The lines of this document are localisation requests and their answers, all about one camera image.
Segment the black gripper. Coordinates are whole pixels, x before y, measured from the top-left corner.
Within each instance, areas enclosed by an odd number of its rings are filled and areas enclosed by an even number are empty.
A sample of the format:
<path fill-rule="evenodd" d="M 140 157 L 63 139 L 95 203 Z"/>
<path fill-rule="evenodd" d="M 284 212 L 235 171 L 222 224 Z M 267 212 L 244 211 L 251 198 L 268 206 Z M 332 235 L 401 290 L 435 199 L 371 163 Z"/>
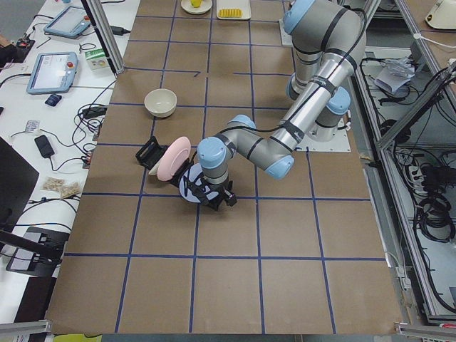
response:
<path fill-rule="evenodd" d="M 225 180 L 222 184 L 211 185 L 203 176 L 193 180 L 185 176 L 185 199 L 207 207 L 218 207 L 222 201 L 232 206 L 232 182 Z"/>

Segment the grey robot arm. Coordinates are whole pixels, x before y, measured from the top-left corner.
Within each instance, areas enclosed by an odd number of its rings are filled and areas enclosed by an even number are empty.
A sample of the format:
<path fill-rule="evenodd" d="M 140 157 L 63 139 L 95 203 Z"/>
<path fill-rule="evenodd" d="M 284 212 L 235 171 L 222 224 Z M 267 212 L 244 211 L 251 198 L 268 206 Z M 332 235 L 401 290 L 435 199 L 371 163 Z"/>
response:
<path fill-rule="evenodd" d="M 259 128 L 238 114 L 197 145 L 179 178 L 181 197 L 217 208 L 233 205 L 236 195 L 229 164 L 241 156 L 280 180 L 294 165 L 294 152 L 311 131 L 329 118 L 338 126 L 350 98 L 343 82 L 354 74 L 366 47 L 366 11 L 333 1 L 291 1 L 283 30 L 290 37 L 295 67 L 284 89 L 282 109 L 273 126 Z"/>

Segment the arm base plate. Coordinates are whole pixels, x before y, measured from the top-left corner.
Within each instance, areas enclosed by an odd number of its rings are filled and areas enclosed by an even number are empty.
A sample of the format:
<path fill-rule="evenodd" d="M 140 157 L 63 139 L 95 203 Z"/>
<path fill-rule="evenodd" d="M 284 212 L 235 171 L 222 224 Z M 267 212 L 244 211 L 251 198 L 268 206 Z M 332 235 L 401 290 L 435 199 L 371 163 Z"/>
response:
<path fill-rule="evenodd" d="M 343 119 L 333 128 L 324 128 L 316 123 L 297 145 L 296 151 L 350 152 L 351 146 Z"/>
<path fill-rule="evenodd" d="M 287 32 L 285 32 L 284 22 L 282 19 L 279 19 L 279 30 L 280 30 L 282 46 L 292 47 L 293 46 L 292 37 Z"/>

